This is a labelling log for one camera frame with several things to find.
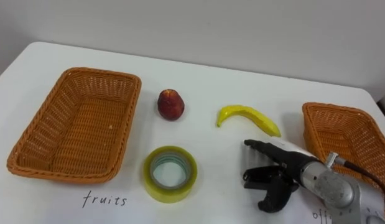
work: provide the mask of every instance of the red peach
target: red peach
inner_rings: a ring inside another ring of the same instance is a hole
[[[175,90],[163,90],[157,100],[160,115],[169,121],[179,119],[184,112],[184,101]]]

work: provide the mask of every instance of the white wall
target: white wall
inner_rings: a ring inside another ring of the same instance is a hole
[[[385,0],[0,0],[0,30],[0,71],[42,40],[385,94]]]

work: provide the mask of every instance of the handwritten word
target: handwritten word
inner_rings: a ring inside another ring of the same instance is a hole
[[[112,204],[124,206],[126,204],[126,200],[127,200],[126,198],[121,199],[120,197],[113,198],[113,196],[110,196],[110,197],[92,197],[92,196],[90,196],[90,194],[91,194],[91,191],[88,192],[88,195],[86,197],[83,197],[85,199],[85,202],[83,203],[82,208],[84,208],[86,206],[87,202],[100,203],[100,204],[104,204],[104,205],[109,205],[112,202]]]
[[[319,209],[319,213],[316,213],[316,212],[313,212],[312,213],[312,217],[314,219],[321,219],[321,224],[328,224],[328,218],[331,220],[332,217],[330,215],[327,215],[327,211],[324,210],[323,213],[322,213],[322,209]]]

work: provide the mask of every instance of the cable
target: cable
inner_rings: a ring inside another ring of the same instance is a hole
[[[369,173],[368,171],[366,171],[363,168],[360,168],[359,166],[353,164],[350,161],[345,161],[343,165],[345,167],[355,171],[355,172],[359,172],[360,174],[363,174],[363,175],[369,177],[370,179],[372,179],[375,183],[377,183],[379,185],[381,190],[384,192],[384,196],[385,196],[385,184],[383,182],[381,182],[381,180],[379,180],[375,175]]]

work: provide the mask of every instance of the yellow banana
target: yellow banana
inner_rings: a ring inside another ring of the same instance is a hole
[[[225,119],[233,115],[241,115],[249,118],[254,122],[254,124],[256,124],[260,129],[262,129],[270,136],[281,136],[281,132],[273,121],[267,118],[264,114],[249,106],[229,105],[223,107],[218,113],[217,126],[220,127]]]

